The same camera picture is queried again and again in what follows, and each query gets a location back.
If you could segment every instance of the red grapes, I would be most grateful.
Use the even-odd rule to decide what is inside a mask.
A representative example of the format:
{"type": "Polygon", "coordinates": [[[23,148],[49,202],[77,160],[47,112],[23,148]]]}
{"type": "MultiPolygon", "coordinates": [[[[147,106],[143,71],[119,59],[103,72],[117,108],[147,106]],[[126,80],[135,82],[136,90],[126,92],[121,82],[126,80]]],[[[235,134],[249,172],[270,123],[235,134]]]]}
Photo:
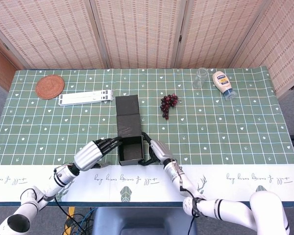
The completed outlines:
{"type": "Polygon", "coordinates": [[[162,117],[165,118],[166,120],[169,119],[169,108],[174,107],[175,105],[177,105],[177,100],[178,100],[178,97],[174,93],[169,94],[169,95],[165,95],[161,99],[160,109],[163,112],[162,117]]]}

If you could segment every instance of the grid pattern tablecloth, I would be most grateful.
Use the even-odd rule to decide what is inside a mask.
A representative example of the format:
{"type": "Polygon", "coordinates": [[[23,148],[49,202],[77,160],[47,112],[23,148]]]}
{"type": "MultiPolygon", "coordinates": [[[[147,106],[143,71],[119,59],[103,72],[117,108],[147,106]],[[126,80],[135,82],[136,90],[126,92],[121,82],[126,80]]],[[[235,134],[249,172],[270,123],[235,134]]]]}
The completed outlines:
{"type": "MultiPolygon", "coordinates": [[[[225,101],[210,81],[192,88],[194,69],[17,71],[0,120],[0,165],[60,165],[91,140],[115,137],[115,101],[60,107],[35,93],[42,77],[63,77],[62,92],[137,94],[142,130],[167,143],[180,164],[294,164],[294,151],[266,67],[220,69],[239,98],[225,101]],[[176,93],[170,119],[160,99],[176,93]]],[[[148,158],[147,147],[145,158],[148,158]]],[[[114,150],[102,161],[118,164],[114,150]]]]}

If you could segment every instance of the glass cup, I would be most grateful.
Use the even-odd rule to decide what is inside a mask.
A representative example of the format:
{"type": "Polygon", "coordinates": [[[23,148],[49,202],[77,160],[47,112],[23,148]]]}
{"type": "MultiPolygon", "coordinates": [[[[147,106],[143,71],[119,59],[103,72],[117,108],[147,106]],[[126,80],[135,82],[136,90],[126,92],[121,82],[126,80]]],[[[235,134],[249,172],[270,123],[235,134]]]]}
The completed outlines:
{"type": "Polygon", "coordinates": [[[206,68],[199,68],[196,72],[196,77],[193,80],[193,88],[201,89],[204,82],[209,79],[208,70],[206,68]]]}

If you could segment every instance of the black box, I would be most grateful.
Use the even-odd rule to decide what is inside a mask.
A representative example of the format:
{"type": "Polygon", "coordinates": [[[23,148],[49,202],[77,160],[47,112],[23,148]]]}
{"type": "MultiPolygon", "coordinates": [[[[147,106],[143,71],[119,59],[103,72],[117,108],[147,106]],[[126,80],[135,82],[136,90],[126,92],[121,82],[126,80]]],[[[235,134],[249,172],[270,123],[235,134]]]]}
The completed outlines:
{"type": "Polygon", "coordinates": [[[117,96],[117,129],[122,137],[118,146],[120,165],[137,165],[144,159],[141,116],[139,114],[138,96],[117,96]]]}

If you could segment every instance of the bottle label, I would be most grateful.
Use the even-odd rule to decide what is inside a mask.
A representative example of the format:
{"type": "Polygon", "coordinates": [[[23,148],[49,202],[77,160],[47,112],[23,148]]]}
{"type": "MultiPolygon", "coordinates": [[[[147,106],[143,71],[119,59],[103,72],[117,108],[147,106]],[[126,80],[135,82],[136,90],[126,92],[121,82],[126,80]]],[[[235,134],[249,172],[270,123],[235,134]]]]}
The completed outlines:
{"type": "Polygon", "coordinates": [[[225,75],[220,75],[217,77],[217,79],[221,83],[221,85],[229,83],[229,81],[225,75]]]}

